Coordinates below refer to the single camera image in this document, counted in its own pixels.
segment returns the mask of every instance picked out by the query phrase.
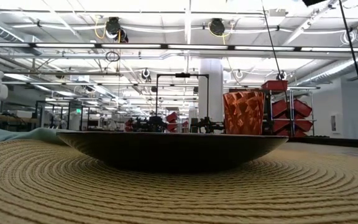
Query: round woven mat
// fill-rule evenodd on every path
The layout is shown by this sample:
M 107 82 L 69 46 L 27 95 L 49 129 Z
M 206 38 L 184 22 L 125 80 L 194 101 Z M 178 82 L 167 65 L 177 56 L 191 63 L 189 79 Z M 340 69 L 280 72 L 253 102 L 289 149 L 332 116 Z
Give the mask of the round woven mat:
M 0 223 L 358 223 L 358 157 L 276 150 L 214 174 L 145 174 L 2 142 Z

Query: white pillar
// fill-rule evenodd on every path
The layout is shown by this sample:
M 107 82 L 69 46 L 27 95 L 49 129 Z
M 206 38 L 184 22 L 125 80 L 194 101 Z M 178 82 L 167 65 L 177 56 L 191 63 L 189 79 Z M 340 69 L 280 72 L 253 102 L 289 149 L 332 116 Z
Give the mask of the white pillar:
M 223 66 L 221 59 L 203 58 L 198 67 L 200 75 L 209 75 L 209 117 L 211 121 L 223 121 Z M 198 114 L 206 117 L 207 78 L 198 77 Z

